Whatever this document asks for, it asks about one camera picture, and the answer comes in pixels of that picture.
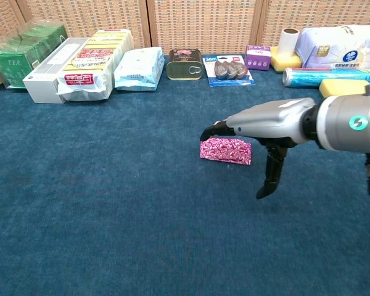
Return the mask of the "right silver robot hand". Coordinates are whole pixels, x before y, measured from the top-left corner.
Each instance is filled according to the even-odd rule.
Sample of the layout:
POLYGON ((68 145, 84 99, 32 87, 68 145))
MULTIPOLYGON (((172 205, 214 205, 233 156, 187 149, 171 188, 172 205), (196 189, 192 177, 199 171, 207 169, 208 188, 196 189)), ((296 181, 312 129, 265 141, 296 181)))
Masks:
POLYGON ((200 140, 204 142, 212 136, 242 136, 256 139, 265 146, 265 181, 256 195, 262 199, 277 189, 288 149, 309 141, 303 124, 315 108, 314 100, 309 97, 254 105, 205 128, 200 140))

